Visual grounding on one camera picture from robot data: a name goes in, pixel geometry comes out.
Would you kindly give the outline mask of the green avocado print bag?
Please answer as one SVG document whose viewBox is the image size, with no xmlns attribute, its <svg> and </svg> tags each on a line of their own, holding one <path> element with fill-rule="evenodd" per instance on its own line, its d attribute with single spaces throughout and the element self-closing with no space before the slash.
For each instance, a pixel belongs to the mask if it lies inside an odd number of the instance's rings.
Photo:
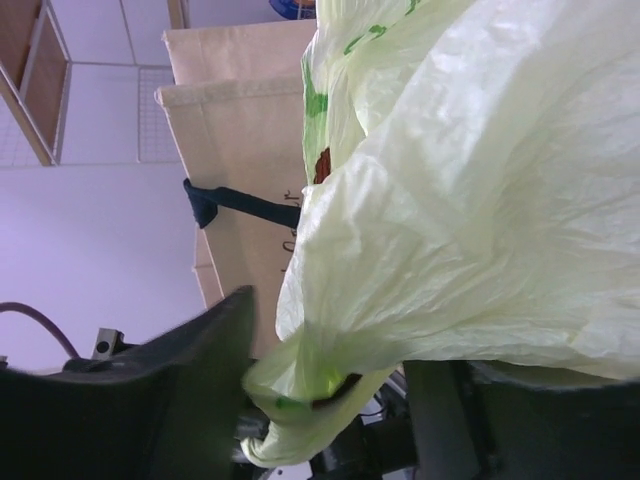
<svg viewBox="0 0 640 480">
<path fill-rule="evenodd" d="M 639 376 L 639 5 L 320 1 L 260 467 L 326 448 L 402 362 Z"/>
</svg>

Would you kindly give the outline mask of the beige canvas tote bag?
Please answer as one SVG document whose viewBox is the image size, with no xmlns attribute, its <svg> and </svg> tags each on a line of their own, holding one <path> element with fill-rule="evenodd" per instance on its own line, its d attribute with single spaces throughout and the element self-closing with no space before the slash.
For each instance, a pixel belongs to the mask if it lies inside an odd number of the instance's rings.
<svg viewBox="0 0 640 480">
<path fill-rule="evenodd" d="M 156 99 L 193 186 L 300 204 L 301 58 L 315 30 L 314 21 L 299 20 L 165 32 L 175 83 Z M 256 358 L 279 342 L 276 303 L 294 245 L 293 230 L 226 208 L 196 233 L 206 305 L 241 285 L 255 288 Z"/>
</svg>

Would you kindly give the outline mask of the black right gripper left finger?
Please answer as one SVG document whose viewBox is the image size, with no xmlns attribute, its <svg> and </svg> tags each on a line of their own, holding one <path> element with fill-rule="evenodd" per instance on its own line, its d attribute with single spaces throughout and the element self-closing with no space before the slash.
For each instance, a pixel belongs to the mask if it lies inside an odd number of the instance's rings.
<svg viewBox="0 0 640 480">
<path fill-rule="evenodd" d="M 78 371 L 1 373 L 5 479 L 228 479 L 254 292 Z"/>
</svg>

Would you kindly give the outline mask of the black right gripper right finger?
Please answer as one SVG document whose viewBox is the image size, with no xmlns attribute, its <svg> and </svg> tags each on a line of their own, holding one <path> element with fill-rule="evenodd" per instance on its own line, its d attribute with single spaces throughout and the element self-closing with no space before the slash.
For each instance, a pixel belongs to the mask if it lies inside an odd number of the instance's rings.
<svg viewBox="0 0 640 480">
<path fill-rule="evenodd" d="M 499 362 L 404 365 L 423 479 L 636 479 L 639 382 Z"/>
</svg>

